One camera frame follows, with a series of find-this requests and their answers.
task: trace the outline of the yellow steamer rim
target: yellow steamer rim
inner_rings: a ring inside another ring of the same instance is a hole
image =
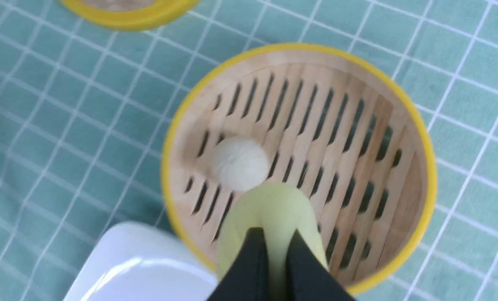
[[[64,6],[84,19],[117,31],[144,31],[167,24],[197,5],[199,0],[155,0],[145,8],[108,11],[82,0],[61,0]]]

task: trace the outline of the dough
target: dough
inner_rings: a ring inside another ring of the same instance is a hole
[[[268,177],[268,156],[260,144],[251,139],[224,139],[214,150],[211,171],[221,186],[247,191]]]

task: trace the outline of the green dough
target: green dough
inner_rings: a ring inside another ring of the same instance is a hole
[[[263,183],[251,189],[225,217],[217,242],[217,273],[223,278],[238,255],[245,233],[261,227],[266,236],[272,300],[284,300],[286,255],[296,229],[318,259],[328,269],[317,220],[308,198],[284,183]]]

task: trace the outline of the table surface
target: table surface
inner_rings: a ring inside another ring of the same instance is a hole
[[[363,57],[417,104],[437,154],[429,230],[361,301],[498,301],[498,1],[203,0],[117,33],[57,0],[0,0],[0,301],[59,301],[124,220],[170,229],[158,166],[188,91],[277,42]]]

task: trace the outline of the dough ball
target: dough ball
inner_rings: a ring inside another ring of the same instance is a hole
[[[266,180],[268,156],[256,141],[228,138],[216,146],[211,170],[222,186],[235,191],[247,191]]]

